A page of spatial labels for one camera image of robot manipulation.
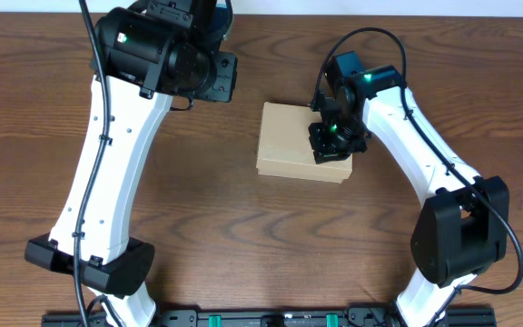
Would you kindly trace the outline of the brown cardboard box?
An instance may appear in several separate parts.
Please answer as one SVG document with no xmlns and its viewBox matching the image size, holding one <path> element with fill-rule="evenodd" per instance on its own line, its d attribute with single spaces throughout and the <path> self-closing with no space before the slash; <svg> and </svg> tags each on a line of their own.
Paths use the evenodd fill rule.
<svg viewBox="0 0 523 327">
<path fill-rule="evenodd" d="M 352 160 L 315 163 L 308 127 L 321 116 L 304 106 L 266 102 L 262 108 L 256 168 L 259 174 L 342 183 Z"/>
</svg>

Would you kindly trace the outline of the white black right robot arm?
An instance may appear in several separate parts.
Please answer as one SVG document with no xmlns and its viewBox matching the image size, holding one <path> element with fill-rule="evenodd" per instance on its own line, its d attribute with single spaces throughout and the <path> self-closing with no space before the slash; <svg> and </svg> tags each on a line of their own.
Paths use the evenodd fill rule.
<svg viewBox="0 0 523 327">
<path fill-rule="evenodd" d="M 485 179 L 442 140 L 392 65 L 365 69 L 354 52 L 328 60 L 323 71 L 331 96 L 319 92 L 309 126 L 316 164 L 363 153 L 376 135 L 408 177 L 421 204 L 410 239 L 416 264 L 390 318 L 403 326 L 429 326 L 459 286 L 468 286 L 504 258 L 509 190 Z"/>
</svg>

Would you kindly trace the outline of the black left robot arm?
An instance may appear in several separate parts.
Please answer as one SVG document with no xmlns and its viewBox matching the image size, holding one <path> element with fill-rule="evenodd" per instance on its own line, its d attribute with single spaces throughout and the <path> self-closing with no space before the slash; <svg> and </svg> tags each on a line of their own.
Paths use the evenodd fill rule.
<svg viewBox="0 0 523 327">
<path fill-rule="evenodd" d="M 64 209 L 25 259 L 89 289 L 110 326 L 148 326 L 157 307 L 145 283 L 155 249 L 129 233 L 147 154 L 173 100 L 228 103 L 237 58 L 221 50 L 230 1 L 136 1 L 85 20 L 93 59 L 91 110 Z"/>
</svg>

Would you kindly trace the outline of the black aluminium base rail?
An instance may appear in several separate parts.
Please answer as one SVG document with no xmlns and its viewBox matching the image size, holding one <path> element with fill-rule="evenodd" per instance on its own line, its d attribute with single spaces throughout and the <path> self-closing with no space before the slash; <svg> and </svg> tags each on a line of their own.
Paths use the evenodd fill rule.
<svg viewBox="0 0 523 327">
<path fill-rule="evenodd" d="M 387 327 L 401 326 L 399 316 L 384 307 L 352 306 L 344 311 L 289 312 L 163 312 L 152 323 L 160 327 Z M 439 327 L 496 327 L 488 307 L 447 309 L 435 323 Z"/>
</svg>

